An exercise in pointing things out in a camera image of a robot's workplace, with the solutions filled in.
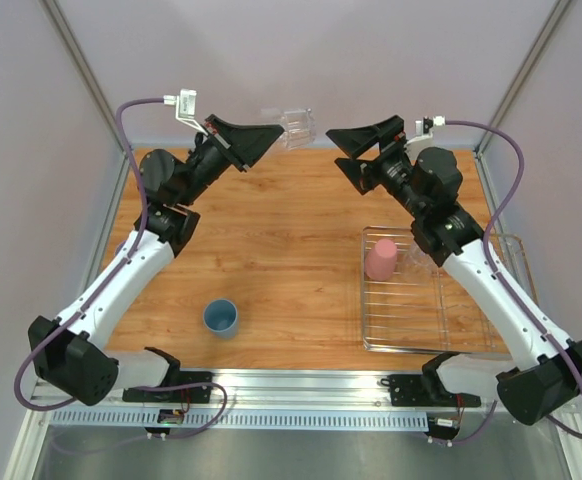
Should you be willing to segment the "blue plastic cup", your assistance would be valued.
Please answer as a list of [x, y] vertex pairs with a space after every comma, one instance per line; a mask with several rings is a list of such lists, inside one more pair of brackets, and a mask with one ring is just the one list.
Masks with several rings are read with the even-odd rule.
[[228, 299], [216, 299], [203, 310], [203, 324], [214, 335], [232, 339], [237, 335], [239, 315], [235, 304]]

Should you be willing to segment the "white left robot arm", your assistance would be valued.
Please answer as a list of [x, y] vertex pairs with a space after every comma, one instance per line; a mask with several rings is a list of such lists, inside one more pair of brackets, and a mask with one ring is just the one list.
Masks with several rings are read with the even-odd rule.
[[227, 169], [252, 168], [284, 134], [279, 124], [235, 125], [209, 116], [185, 160], [148, 152], [138, 170], [147, 209], [124, 245], [91, 286], [54, 319], [36, 318], [28, 331], [38, 377], [75, 401], [93, 406], [115, 390], [147, 391], [168, 401], [180, 389], [180, 362], [146, 347], [105, 350], [118, 322], [152, 279], [193, 236], [200, 220], [191, 205]]

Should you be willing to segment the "clear glass cup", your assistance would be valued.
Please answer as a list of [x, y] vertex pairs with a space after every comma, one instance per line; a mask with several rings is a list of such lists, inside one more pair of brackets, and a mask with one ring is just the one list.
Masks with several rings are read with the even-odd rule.
[[424, 284], [437, 275], [438, 267], [430, 256], [413, 242], [401, 260], [399, 271], [405, 282], [410, 284]]
[[278, 153], [306, 148], [316, 138], [316, 125], [311, 108], [279, 109], [263, 108], [261, 119], [266, 123], [279, 124], [284, 132], [271, 148]]

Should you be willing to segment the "pink plastic cup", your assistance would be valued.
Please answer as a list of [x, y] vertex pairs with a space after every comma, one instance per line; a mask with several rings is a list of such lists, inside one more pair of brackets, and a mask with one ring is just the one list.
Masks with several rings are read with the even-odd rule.
[[387, 238], [378, 240], [365, 257], [364, 271], [374, 281], [386, 281], [394, 272], [397, 263], [396, 244]]

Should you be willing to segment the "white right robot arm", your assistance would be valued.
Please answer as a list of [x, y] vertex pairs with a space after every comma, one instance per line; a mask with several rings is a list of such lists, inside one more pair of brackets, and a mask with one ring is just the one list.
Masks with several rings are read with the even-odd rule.
[[450, 275], [493, 324], [509, 361], [440, 354], [422, 368], [427, 401], [456, 394], [490, 399], [520, 423], [547, 419], [582, 439], [582, 340], [556, 325], [517, 283], [493, 247], [491, 225], [481, 227], [458, 200], [463, 176], [455, 155], [433, 144], [442, 116], [423, 118], [407, 138], [394, 115], [368, 126], [330, 129], [341, 150], [338, 168], [360, 194], [376, 187], [412, 216], [411, 232], [424, 254]]

